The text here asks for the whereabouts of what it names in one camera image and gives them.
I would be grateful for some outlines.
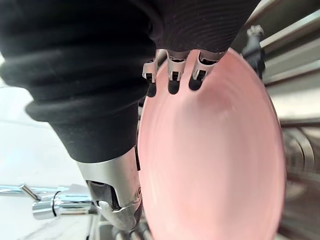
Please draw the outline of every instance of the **robotic hand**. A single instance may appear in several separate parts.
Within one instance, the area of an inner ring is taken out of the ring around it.
[[[0,75],[31,93],[26,112],[50,123],[103,216],[131,230],[142,212],[138,101],[148,88],[156,95],[156,49],[167,50],[171,94],[189,52],[200,50],[189,82],[196,91],[258,2],[4,0]]]

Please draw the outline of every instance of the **pink ceramic plate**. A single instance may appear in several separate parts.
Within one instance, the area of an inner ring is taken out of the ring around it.
[[[156,240],[272,240],[285,191],[285,157],[269,96],[233,50],[200,90],[187,60],[176,95],[167,64],[144,104],[139,130],[140,182]]]

